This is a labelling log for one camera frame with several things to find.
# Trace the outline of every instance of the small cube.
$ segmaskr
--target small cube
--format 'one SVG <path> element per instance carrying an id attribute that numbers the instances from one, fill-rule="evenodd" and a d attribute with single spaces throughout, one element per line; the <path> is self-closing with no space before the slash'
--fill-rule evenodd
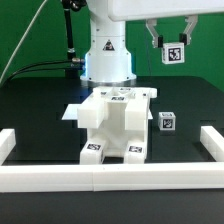
<path id="1" fill-rule="evenodd" d="M 173 112 L 160 112 L 158 126 L 161 131 L 174 131 L 176 116 Z"/>
<path id="2" fill-rule="evenodd" d="M 184 43 L 167 43 L 163 45 L 162 62 L 164 64 L 184 63 Z"/>

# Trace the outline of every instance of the white plastic block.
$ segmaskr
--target white plastic block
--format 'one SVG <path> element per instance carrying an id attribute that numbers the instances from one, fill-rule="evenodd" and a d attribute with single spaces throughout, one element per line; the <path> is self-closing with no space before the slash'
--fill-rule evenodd
<path id="1" fill-rule="evenodd" d="M 164 64 L 184 63 L 184 43 L 163 44 L 162 62 Z"/>
<path id="2" fill-rule="evenodd" d="M 62 120 L 77 120 L 77 109 L 80 104 L 69 104 L 65 110 Z"/>
<path id="3" fill-rule="evenodd" d="M 104 101 L 87 98 L 77 109 L 78 128 L 98 128 L 104 119 Z"/>
<path id="4" fill-rule="evenodd" d="M 125 154 L 124 163 L 128 164 L 143 164 L 146 157 L 146 147 L 141 142 L 128 142 Z"/>
<path id="5" fill-rule="evenodd" d="M 148 100 L 130 99 L 125 109 L 125 130 L 145 130 L 148 120 Z"/>
<path id="6" fill-rule="evenodd" d="M 176 116 L 173 112 L 159 112 L 158 126 L 161 131 L 175 130 Z"/>
<path id="7" fill-rule="evenodd" d="M 224 187 L 224 163 L 101 165 L 93 172 L 94 191 L 205 189 Z"/>
<path id="8" fill-rule="evenodd" d="M 0 192 L 93 191 L 92 173 L 78 165 L 1 166 Z"/>
<path id="9" fill-rule="evenodd" d="M 224 138 L 212 126 L 202 126 L 200 141 L 217 162 L 224 162 Z"/>
<path id="10" fill-rule="evenodd" d="M 2 165 L 16 145 L 15 130 L 3 129 L 0 132 L 0 165 Z"/>
<path id="11" fill-rule="evenodd" d="M 102 139 L 90 139 L 80 153 L 80 164 L 101 164 L 104 160 L 103 150 L 107 142 Z"/>

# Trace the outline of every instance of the black cable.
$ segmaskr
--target black cable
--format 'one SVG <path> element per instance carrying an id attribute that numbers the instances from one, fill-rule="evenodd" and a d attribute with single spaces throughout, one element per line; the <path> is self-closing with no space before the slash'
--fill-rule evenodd
<path id="1" fill-rule="evenodd" d="M 31 65 L 24 66 L 23 68 L 15 71 L 14 73 L 17 73 L 17 72 L 20 72 L 20 71 L 24 71 L 26 69 L 33 68 L 33 67 L 43 66 L 43 65 L 57 65 L 57 64 L 65 64 L 65 63 L 72 63 L 72 60 L 38 62 L 38 63 L 34 63 L 34 64 L 31 64 Z"/>
<path id="2" fill-rule="evenodd" d="M 24 73 L 28 73 L 28 72 L 39 72 L 39 71 L 56 71 L 56 70 L 82 70 L 81 66 L 74 66 L 74 67 L 63 67 L 63 68 L 39 68 L 39 69 L 32 69 L 32 70 L 19 70 L 17 72 L 14 72 L 12 75 L 10 75 L 4 82 L 3 86 L 5 86 L 7 83 L 9 83 L 14 77 L 20 75 L 20 74 L 24 74 Z"/>

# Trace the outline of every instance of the white block structure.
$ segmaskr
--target white block structure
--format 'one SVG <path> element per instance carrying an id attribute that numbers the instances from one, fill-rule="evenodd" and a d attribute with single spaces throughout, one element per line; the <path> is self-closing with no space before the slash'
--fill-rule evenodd
<path id="1" fill-rule="evenodd" d="M 3 129 L 0 132 L 0 165 L 2 165 L 16 145 L 15 130 Z"/>
<path id="2" fill-rule="evenodd" d="M 200 141 L 217 162 L 224 162 L 224 138 L 212 126 L 202 126 Z"/>
<path id="3" fill-rule="evenodd" d="M 102 163 L 105 156 L 124 157 L 125 163 L 144 163 L 149 103 L 155 97 L 157 90 L 153 88 L 94 88 L 77 109 L 78 127 L 87 129 L 88 138 L 80 164 Z M 99 150 L 88 149 L 89 145 Z M 134 152 L 134 148 L 141 148 L 141 152 Z"/>

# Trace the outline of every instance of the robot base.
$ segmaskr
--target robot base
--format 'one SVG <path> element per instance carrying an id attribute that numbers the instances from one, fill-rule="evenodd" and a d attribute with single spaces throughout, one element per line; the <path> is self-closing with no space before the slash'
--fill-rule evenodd
<path id="1" fill-rule="evenodd" d="M 122 82 L 94 82 L 89 80 L 83 74 L 80 77 L 81 85 L 87 87 L 98 87 L 98 86 L 115 86 L 115 87 L 128 87 L 128 86 L 135 86 L 136 84 L 136 75 L 132 75 L 130 79 L 122 81 Z"/>

